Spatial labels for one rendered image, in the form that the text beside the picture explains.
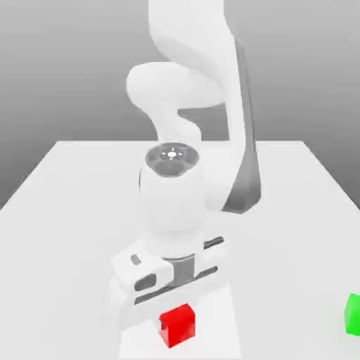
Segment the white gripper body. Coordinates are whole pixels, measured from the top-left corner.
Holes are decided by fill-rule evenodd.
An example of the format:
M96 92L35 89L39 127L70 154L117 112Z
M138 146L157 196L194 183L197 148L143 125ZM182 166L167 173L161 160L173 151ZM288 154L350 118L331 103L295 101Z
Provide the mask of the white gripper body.
M117 328L131 328L148 319L185 303L196 303L202 296L218 290L229 280L227 265L217 265L202 271L194 280L178 287L165 286L154 292L135 297L122 305L117 314Z

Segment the small red cube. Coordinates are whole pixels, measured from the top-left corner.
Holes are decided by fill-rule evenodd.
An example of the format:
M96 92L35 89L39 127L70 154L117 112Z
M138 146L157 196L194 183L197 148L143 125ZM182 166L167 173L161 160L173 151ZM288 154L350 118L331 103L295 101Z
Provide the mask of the small red cube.
M161 314L159 320L159 334L168 348L195 336L195 312L189 304Z

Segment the small green cube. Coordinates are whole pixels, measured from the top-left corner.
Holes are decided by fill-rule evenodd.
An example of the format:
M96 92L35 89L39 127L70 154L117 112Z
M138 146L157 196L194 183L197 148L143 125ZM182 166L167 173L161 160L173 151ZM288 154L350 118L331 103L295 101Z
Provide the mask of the small green cube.
M349 295L344 317L346 332L360 337L360 295L354 293Z

